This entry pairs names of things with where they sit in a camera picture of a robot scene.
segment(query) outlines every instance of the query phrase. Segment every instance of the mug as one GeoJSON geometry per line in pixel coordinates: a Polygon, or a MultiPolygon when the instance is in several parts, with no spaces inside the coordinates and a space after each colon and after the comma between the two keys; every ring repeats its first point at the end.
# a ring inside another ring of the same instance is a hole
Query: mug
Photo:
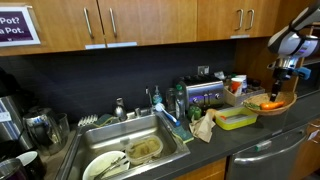
{"type": "Polygon", "coordinates": [[[46,168],[37,151],[29,151],[17,156],[20,159],[29,179],[42,180],[46,174],[46,168]]]}

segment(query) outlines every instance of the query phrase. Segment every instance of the countertop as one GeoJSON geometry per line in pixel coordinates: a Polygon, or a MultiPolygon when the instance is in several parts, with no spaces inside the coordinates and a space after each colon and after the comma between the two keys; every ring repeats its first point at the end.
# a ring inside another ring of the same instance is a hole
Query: countertop
{"type": "MultiPolygon", "coordinates": [[[[230,156],[242,149],[252,146],[262,140],[269,139],[280,133],[302,126],[320,117],[320,93],[315,93],[303,98],[299,98],[296,103],[286,112],[276,116],[258,116],[257,122],[242,128],[226,131],[215,126],[212,128],[212,138],[210,143],[206,143],[195,138],[187,143],[190,154],[178,160],[151,169],[129,179],[173,179],[186,174],[192,170],[205,166],[226,156],[230,156]]],[[[62,156],[70,146],[70,138],[64,150],[57,155],[50,157],[47,162],[47,169],[50,173],[45,179],[53,179],[54,171],[62,163],[62,156]]]]}

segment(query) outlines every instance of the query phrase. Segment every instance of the stainless steel sink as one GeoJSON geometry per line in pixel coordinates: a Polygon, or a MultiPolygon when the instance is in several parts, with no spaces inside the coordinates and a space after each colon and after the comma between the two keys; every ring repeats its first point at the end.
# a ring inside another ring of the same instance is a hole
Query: stainless steel sink
{"type": "Polygon", "coordinates": [[[162,140],[160,157],[142,165],[130,165],[129,170],[113,175],[110,179],[128,178],[189,154],[188,147],[172,135],[171,129],[171,123],[162,112],[101,128],[79,128],[56,179],[82,179],[83,172],[94,158],[108,151],[124,151],[131,140],[148,135],[156,135],[162,140]]]}

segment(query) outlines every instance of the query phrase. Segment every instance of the upper cabinet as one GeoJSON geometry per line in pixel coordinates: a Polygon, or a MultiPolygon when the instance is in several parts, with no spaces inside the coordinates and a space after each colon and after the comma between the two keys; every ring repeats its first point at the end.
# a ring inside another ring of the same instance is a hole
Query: upper cabinet
{"type": "Polygon", "coordinates": [[[0,56],[271,36],[279,2],[25,0],[41,44],[1,47],[0,56]]]}
{"type": "Polygon", "coordinates": [[[198,40],[274,34],[280,0],[198,0],[198,40]]]}
{"type": "MultiPolygon", "coordinates": [[[[3,3],[21,0],[5,0],[3,3]]],[[[105,44],[97,4],[90,0],[24,0],[41,44],[1,47],[0,56],[84,50],[105,44]]]]}
{"type": "Polygon", "coordinates": [[[98,4],[109,47],[196,41],[197,0],[98,0],[98,4]]]}

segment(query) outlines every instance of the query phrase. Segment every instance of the sponge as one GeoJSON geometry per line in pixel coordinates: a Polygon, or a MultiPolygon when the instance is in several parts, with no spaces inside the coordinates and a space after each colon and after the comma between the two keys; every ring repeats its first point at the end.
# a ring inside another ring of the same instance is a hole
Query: sponge
{"type": "Polygon", "coordinates": [[[110,114],[102,115],[97,121],[93,123],[96,127],[102,127],[110,123],[114,117],[110,114]]]}
{"type": "Polygon", "coordinates": [[[186,131],[185,129],[183,129],[181,125],[172,128],[172,133],[174,136],[181,139],[184,144],[194,139],[193,135],[189,131],[186,131]]]}

